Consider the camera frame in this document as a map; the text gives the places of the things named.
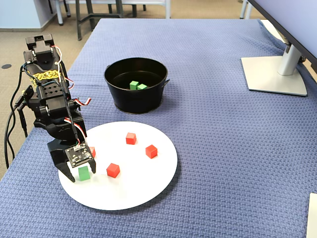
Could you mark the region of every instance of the circuit board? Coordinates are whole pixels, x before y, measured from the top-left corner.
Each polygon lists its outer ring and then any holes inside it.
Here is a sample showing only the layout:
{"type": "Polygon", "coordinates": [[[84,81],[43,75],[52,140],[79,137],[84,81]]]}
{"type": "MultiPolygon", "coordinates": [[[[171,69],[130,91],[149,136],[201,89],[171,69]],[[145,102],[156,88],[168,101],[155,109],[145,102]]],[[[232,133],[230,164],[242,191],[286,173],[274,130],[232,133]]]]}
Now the circuit board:
{"type": "Polygon", "coordinates": [[[66,149],[65,153],[73,168],[94,159],[89,146],[86,143],[72,146],[66,149]]]}

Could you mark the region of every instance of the blue tablecloth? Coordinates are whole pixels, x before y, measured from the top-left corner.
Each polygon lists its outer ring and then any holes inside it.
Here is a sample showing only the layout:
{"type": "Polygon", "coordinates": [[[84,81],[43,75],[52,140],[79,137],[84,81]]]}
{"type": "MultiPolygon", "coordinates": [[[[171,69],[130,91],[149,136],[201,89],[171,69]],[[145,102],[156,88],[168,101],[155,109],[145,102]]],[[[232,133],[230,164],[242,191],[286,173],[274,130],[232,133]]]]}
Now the blue tablecloth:
{"type": "Polygon", "coordinates": [[[257,20],[101,20],[69,71],[72,96],[92,97],[86,128],[155,126],[176,147],[175,177],[132,209],[83,206],[60,185],[52,138],[35,128],[0,183],[0,237],[306,237],[317,192],[316,83],[300,64],[308,97],[249,91],[241,63],[284,47],[257,20]],[[150,113],[119,111],[105,83],[106,66],[129,57],[168,68],[163,103],[150,113]]]}

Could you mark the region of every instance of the gray carpet floor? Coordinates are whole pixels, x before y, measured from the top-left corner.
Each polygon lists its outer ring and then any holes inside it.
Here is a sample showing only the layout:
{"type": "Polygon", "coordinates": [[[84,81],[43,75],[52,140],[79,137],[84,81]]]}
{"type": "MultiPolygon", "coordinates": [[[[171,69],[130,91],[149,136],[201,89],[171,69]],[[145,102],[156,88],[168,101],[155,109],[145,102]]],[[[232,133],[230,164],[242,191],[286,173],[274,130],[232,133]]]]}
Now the gray carpet floor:
{"type": "MultiPolygon", "coordinates": [[[[172,0],[171,2],[172,18],[239,18],[242,5],[242,1],[239,0],[172,0]]],[[[107,5],[96,4],[93,8],[95,12],[108,13],[107,5]]],[[[91,34],[89,22],[86,22],[82,25],[83,39],[82,41],[77,41],[75,6],[71,5],[70,10],[72,17],[67,18],[65,10],[62,7],[64,19],[63,26],[59,26],[57,19],[54,19],[54,21],[52,21],[43,31],[43,33],[51,33],[53,35],[54,42],[63,52],[63,61],[67,69],[71,67],[91,34]]],[[[162,6],[148,5],[147,11],[143,11],[142,6],[138,5],[137,10],[137,18],[165,18],[164,7],[162,6]]],[[[83,4],[81,5],[81,11],[83,14],[87,13],[83,4]]],[[[130,5],[124,6],[124,13],[125,17],[132,17],[132,7],[130,5]]],[[[263,16],[255,9],[252,11],[251,18],[264,19],[263,16]]],[[[0,88],[0,178],[6,171],[3,153],[4,127],[10,113],[9,101],[18,82],[19,69],[24,63],[23,52],[27,50],[25,38],[38,34],[41,33],[0,32],[0,66],[7,63],[12,65],[9,69],[0,68],[0,81],[2,85],[0,88]]],[[[308,62],[306,63],[306,66],[316,79],[317,77],[309,67],[308,62]]],[[[28,85],[30,85],[30,81],[26,75],[23,75],[20,92],[28,85]]],[[[28,131],[30,132],[33,127],[34,115],[28,108],[24,109],[24,114],[27,120],[28,131]]],[[[10,141],[16,153],[23,144],[24,140],[24,133],[17,115],[15,129],[10,136],[10,141]]]]}

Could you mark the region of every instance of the small block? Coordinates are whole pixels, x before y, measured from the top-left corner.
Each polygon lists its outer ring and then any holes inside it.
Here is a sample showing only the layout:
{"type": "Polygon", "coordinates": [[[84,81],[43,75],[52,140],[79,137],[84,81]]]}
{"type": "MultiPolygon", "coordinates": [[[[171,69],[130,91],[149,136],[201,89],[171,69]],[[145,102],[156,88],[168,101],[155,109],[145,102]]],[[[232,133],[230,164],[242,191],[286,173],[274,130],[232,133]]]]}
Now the small block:
{"type": "Polygon", "coordinates": [[[145,153],[150,159],[153,159],[156,155],[158,155],[158,149],[154,145],[150,145],[145,148],[145,153]]]}
{"type": "Polygon", "coordinates": [[[113,178],[116,178],[117,175],[120,173],[119,165],[111,163],[107,168],[107,175],[113,178]]]}
{"type": "Polygon", "coordinates": [[[135,142],[137,141],[137,137],[134,133],[128,133],[125,140],[126,140],[127,144],[134,145],[135,142]]]}
{"type": "Polygon", "coordinates": [[[139,85],[139,82],[137,82],[137,81],[132,81],[132,82],[130,83],[130,90],[137,90],[138,85],[139,85]]]}
{"type": "Polygon", "coordinates": [[[93,157],[96,156],[96,151],[95,151],[95,148],[94,147],[89,147],[90,151],[91,151],[91,154],[93,155],[93,157]]]}
{"type": "Polygon", "coordinates": [[[78,168],[78,174],[79,174],[79,180],[80,181],[85,181],[85,180],[90,179],[88,166],[84,166],[84,167],[78,168]]]}
{"type": "Polygon", "coordinates": [[[145,84],[140,84],[138,86],[138,90],[142,90],[142,89],[146,89],[146,88],[147,88],[147,85],[145,85],[145,84]]]}

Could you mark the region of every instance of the black metal bucket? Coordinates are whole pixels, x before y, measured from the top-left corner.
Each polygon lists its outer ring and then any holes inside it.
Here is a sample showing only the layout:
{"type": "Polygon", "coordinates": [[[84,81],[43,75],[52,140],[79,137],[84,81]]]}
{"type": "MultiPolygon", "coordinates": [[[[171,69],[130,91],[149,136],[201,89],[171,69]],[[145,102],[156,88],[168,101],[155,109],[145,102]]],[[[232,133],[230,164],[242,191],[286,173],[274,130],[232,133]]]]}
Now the black metal bucket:
{"type": "Polygon", "coordinates": [[[141,114],[157,108],[164,86],[169,82],[167,68],[153,59],[129,58],[109,65],[105,79],[114,104],[126,113],[141,114]],[[130,90],[131,81],[145,84],[146,89],[130,90]]]}

